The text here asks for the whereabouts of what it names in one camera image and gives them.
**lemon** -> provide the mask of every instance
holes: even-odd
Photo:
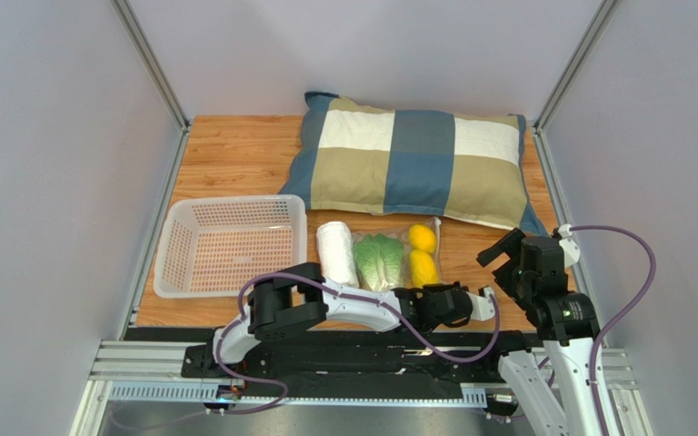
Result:
[[[438,277],[438,270],[435,268],[433,256],[429,253],[422,250],[412,250],[409,259],[411,264],[411,282],[414,283],[414,288],[441,282],[441,279]]]
[[[422,250],[425,253],[435,253],[438,240],[435,232],[423,224],[414,224],[408,229],[408,241],[415,250]]]

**paper towel roll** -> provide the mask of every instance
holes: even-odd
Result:
[[[317,252],[322,275],[334,282],[357,288],[360,286],[354,270],[352,232],[340,221],[331,221],[317,229]]]

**white basket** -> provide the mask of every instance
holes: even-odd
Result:
[[[295,195],[183,200],[155,257],[164,298],[236,296],[250,279],[306,262],[306,213]]]

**checkered pillow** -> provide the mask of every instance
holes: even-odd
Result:
[[[386,111],[307,93],[303,149],[280,193],[307,209],[423,213],[543,234],[521,173],[525,120]]]

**wooden platform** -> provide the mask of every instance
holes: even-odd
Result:
[[[300,116],[200,116],[196,117],[177,176],[171,203],[186,198],[277,193],[287,180],[300,148]],[[523,174],[532,204],[551,231],[553,207],[531,135],[526,136]],[[308,259],[318,262],[314,233],[329,221],[344,221],[353,231],[377,230],[420,223],[427,217],[397,214],[372,216],[337,211],[308,212]],[[460,281],[472,290],[493,284],[492,266],[481,268],[475,255],[495,243],[505,231],[443,219],[440,263],[446,282]],[[503,329],[531,330],[516,305],[497,289]],[[140,326],[219,326],[237,314],[235,298],[167,300],[153,291],[153,268],[145,286],[136,324]],[[358,328],[329,324],[332,328]],[[492,330],[494,322],[471,322],[464,329]]]

